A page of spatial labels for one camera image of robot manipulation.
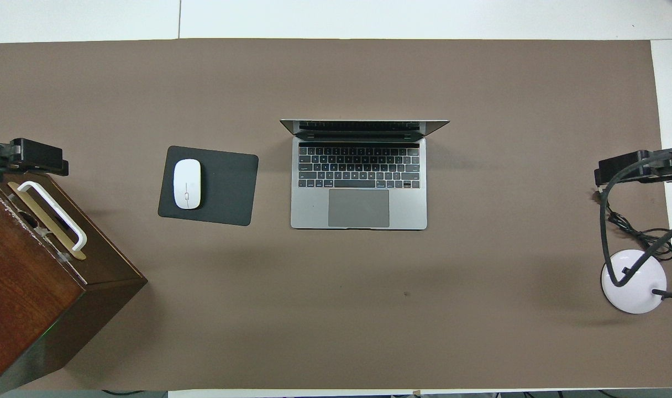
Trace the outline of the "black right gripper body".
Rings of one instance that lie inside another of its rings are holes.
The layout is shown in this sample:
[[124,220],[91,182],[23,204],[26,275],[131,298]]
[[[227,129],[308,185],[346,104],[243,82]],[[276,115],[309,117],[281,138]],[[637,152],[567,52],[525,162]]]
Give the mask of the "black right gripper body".
[[672,182],[672,149],[664,149],[649,152],[649,158],[654,161],[649,162],[645,169],[650,171],[650,175],[644,179],[644,183]]

